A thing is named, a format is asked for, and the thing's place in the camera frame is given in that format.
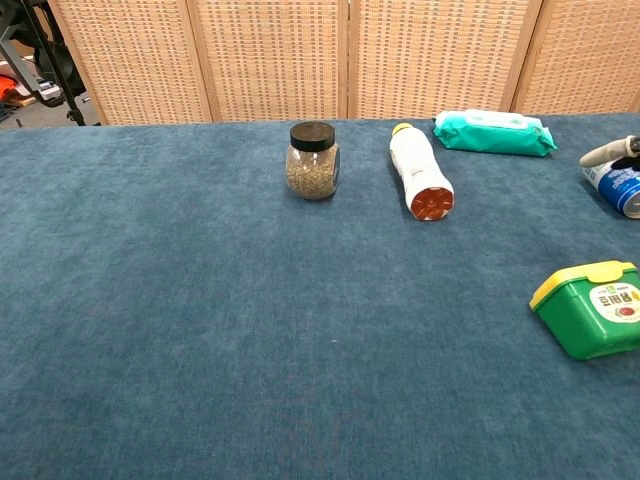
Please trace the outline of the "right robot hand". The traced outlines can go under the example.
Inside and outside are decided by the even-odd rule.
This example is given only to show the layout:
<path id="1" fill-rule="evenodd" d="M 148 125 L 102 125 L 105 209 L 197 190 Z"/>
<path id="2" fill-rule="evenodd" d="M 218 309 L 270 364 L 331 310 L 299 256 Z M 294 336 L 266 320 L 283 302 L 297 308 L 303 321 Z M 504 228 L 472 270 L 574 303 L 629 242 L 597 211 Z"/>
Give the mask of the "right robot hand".
<path id="1" fill-rule="evenodd" d="M 579 165 L 584 168 L 592 168 L 621 158 L 637 158 L 638 156 L 639 137 L 629 135 L 591 150 L 579 159 Z"/>

